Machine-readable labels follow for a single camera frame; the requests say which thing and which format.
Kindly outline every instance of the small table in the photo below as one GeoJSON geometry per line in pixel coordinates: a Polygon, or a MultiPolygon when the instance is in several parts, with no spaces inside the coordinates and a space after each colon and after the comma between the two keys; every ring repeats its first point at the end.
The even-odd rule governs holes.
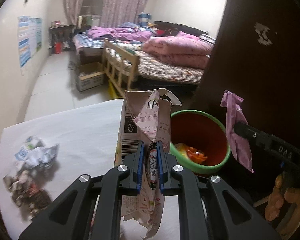
{"type": "MultiPolygon", "coordinates": [[[[95,177],[113,167],[122,103],[123,99],[111,100],[4,129],[0,143],[0,210],[12,240],[17,240],[31,222],[22,208],[14,204],[2,179],[25,139],[36,135],[47,147],[60,144],[52,176],[40,182],[54,200],[81,174],[95,177]]],[[[123,240],[140,240],[146,234],[146,228],[135,220],[122,222],[121,231],[123,240]]],[[[178,197],[166,197],[162,222],[152,239],[179,239],[178,197]]]]}

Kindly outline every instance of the crumpled wrapper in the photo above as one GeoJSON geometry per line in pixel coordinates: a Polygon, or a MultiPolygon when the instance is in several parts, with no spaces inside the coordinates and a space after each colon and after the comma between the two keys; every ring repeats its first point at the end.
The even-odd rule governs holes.
{"type": "Polygon", "coordinates": [[[15,154],[15,161],[10,173],[3,178],[7,190],[12,193],[12,200],[18,206],[25,205],[30,216],[34,217],[51,203],[45,189],[40,189],[34,179],[38,173],[45,176],[55,163],[59,145],[45,148],[43,142],[31,136],[15,154]]]}
{"type": "Polygon", "coordinates": [[[232,155],[242,166],[250,172],[252,169],[252,154],[247,139],[242,138],[234,132],[234,125],[237,122],[248,124],[241,109],[243,98],[225,90],[221,100],[221,107],[227,108],[226,113],[226,137],[231,148],[232,155]]]}

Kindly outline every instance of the green bowl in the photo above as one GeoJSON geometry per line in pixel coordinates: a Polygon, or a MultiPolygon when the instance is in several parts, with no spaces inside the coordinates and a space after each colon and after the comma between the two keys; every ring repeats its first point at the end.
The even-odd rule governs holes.
{"type": "Polygon", "coordinates": [[[171,114],[170,153],[180,165],[198,174],[210,175],[222,168],[230,157],[226,128],[210,114],[196,110],[183,110],[171,114]],[[204,165],[184,157],[174,146],[177,143],[201,150],[208,157],[204,165]]]}

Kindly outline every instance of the paper snack bag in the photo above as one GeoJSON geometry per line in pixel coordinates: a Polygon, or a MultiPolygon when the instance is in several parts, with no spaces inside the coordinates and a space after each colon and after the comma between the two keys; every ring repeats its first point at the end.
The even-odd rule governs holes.
{"type": "Polygon", "coordinates": [[[154,142],[162,141],[164,152],[170,151],[171,105],[181,103],[166,89],[126,91],[122,105],[114,165],[122,164],[125,156],[136,152],[139,140],[145,143],[145,161],[140,194],[122,197],[121,215],[124,221],[134,218],[148,228],[143,239],[154,236],[161,223],[164,196],[159,190],[154,142]]]}

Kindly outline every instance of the pink wrapper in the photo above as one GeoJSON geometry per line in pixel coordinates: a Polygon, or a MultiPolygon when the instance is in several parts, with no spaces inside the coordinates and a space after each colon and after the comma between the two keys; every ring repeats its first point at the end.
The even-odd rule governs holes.
{"type": "Polygon", "coordinates": [[[234,124],[237,122],[248,124],[240,107],[242,102],[243,98],[228,90],[225,90],[220,106],[227,108],[226,137],[230,145],[232,155],[242,166],[253,173],[252,154],[249,142],[247,139],[237,135],[233,129],[234,124]]]}

